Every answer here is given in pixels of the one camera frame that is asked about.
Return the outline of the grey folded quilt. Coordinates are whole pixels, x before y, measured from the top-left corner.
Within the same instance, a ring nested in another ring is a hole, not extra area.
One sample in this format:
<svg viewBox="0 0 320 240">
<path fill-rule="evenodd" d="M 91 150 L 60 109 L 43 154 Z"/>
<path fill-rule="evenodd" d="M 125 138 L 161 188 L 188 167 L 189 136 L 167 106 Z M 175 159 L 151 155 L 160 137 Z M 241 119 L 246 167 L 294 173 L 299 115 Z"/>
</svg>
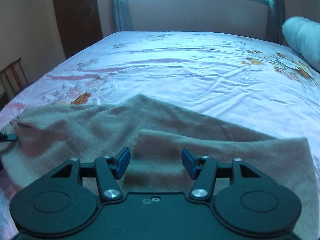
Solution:
<svg viewBox="0 0 320 240">
<path fill-rule="evenodd" d="M 287 19 L 281 30 L 290 48 L 319 72 L 319 23 L 295 16 Z"/>
</svg>

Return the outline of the white floral bed sheet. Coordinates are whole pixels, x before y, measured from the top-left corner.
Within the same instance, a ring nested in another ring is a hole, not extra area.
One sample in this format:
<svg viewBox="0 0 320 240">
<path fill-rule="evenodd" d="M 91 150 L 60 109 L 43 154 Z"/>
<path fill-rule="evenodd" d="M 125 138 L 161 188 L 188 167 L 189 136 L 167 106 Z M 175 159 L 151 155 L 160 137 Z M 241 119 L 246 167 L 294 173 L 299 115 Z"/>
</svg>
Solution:
<svg viewBox="0 0 320 240">
<path fill-rule="evenodd" d="M 119 32 L 67 59 L 1 111 L 118 105 L 136 95 L 278 139 L 308 140 L 319 188 L 319 74 L 292 49 L 220 33 Z"/>
</svg>

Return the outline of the grey curtain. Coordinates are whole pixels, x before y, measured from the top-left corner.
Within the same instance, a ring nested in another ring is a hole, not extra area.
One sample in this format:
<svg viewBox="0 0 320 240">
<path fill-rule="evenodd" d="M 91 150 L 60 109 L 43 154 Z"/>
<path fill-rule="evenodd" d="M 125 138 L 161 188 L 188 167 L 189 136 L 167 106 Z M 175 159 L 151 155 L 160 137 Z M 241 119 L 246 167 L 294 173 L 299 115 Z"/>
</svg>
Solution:
<svg viewBox="0 0 320 240">
<path fill-rule="evenodd" d="M 111 0 L 111 4 L 115 31 L 133 31 L 128 1 Z"/>
</svg>

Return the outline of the wooden chair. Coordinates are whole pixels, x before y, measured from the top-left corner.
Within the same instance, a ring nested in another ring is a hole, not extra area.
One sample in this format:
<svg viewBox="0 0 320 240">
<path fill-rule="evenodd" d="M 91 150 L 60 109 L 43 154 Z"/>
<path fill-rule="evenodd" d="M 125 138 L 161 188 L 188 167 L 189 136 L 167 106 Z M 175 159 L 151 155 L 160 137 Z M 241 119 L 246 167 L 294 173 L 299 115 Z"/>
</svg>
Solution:
<svg viewBox="0 0 320 240">
<path fill-rule="evenodd" d="M 14 96 L 20 94 L 20 92 L 30 85 L 24 69 L 22 68 L 21 57 L 1 70 L 1 78 L 4 78 L 7 81 Z"/>
</svg>

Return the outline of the grey-brown fleece pants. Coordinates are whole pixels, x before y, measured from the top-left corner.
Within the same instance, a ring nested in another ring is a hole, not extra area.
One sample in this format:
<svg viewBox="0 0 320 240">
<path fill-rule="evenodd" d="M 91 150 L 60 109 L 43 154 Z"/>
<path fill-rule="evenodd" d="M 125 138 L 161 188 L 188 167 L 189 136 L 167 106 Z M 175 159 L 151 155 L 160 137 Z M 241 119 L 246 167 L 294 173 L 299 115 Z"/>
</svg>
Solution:
<svg viewBox="0 0 320 240">
<path fill-rule="evenodd" d="M 136 95 L 118 105 L 46 105 L 26 109 L 4 132 L 1 161 L 17 188 L 24 188 L 73 157 L 92 162 L 131 150 L 120 181 L 123 192 L 188 191 L 184 148 L 227 163 L 241 158 L 294 191 L 302 202 L 295 233 L 319 237 L 319 188 L 305 137 L 278 139 L 167 102 Z"/>
</svg>

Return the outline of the dark wooden door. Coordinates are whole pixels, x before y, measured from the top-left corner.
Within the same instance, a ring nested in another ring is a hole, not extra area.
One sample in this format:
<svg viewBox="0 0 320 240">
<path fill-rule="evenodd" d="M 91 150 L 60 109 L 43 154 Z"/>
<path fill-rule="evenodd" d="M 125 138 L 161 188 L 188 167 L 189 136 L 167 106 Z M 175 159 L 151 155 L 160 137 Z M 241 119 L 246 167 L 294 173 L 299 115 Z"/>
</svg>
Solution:
<svg viewBox="0 0 320 240">
<path fill-rule="evenodd" d="M 103 38 L 97 0 L 53 0 L 53 5 L 67 59 Z"/>
</svg>

